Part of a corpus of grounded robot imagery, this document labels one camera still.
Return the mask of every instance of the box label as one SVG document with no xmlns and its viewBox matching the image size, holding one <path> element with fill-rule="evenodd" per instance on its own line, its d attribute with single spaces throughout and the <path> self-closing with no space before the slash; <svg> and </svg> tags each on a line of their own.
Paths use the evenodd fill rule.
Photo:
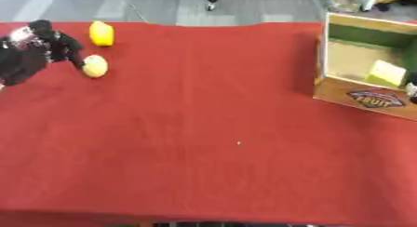
<svg viewBox="0 0 417 227">
<path fill-rule="evenodd" d="M 406 105 L 396 96 L 382 92 L 361 90 L 347 92 L 347 95 L 367 108 L 401 107 Z"/>
</svg>

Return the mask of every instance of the yellow block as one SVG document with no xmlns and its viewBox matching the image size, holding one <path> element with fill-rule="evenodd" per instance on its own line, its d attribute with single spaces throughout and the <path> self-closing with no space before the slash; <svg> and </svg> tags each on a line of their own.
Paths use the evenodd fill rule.
<svg viewBox="0 0 417 227">
<path fill-rule="evenodd" d="M 101 21 L 94 21 L 89 27 L 89 37 L 99 47 L 110 47 L 114 43 L 114 28 Z"/>
<path fill-rule="evenodd" d="M 92 78 L 104 76 L 108 70 L 107 61 L 99 55 L 91 55 L 84 59 L 86 65 L 83 72 Z"/>
<path fill-rule="evenodd" d="M 401 86 L 406 70 L 383 60 L 377 60 L 365 82 L 374 85 L 398 88 Z"/>
</svg>

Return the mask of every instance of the robotic hand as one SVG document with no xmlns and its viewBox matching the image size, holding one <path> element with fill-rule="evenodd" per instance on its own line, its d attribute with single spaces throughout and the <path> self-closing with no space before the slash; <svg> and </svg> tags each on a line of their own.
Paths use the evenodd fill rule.
<svg viewBox="0 0 417 227">
<path fill-rule="evenodd" d="M 81 49 L 71 36 L 54 31 L 50 21 L 30 22 L 0 38 L 0 84 L 23 83 L 51 62 L 69 60 L 81 70 L 85 66 L 79 55 Z"/>
</svg>

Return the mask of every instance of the wooden box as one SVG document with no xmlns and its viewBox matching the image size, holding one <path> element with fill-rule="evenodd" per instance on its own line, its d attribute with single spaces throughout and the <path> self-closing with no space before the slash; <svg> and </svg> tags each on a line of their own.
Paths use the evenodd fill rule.
<svg viewBox="0 0 417 227">
<path fill-rule="evenodd" d="M 417 105 L 404 84 L 391 88 L 365 82 L 377 60 L 417 71 L 417 25 L 329 13 L 324 29 L 314 98 L 417 120 Z"/>
</svg>

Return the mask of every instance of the yellow fruit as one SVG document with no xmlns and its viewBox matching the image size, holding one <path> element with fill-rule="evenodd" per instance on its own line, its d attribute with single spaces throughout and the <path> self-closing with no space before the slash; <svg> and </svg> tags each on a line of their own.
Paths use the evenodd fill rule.
<svg viewBox="0 0 417 227">
<path fill-rule="evenodd" d="M 104 76 L 108 70 L 107 61 L 99 55 L 91 55 L 84 59 L 86 65 L 83 72 L 93 78 Z"/>
<path fill-rule="evenodd" d="M 94 21 L 89 27 L 89 36 L 93 44 L 110 47 L 114 43 L 114 28 L 101 21 Z"/>
</svg>

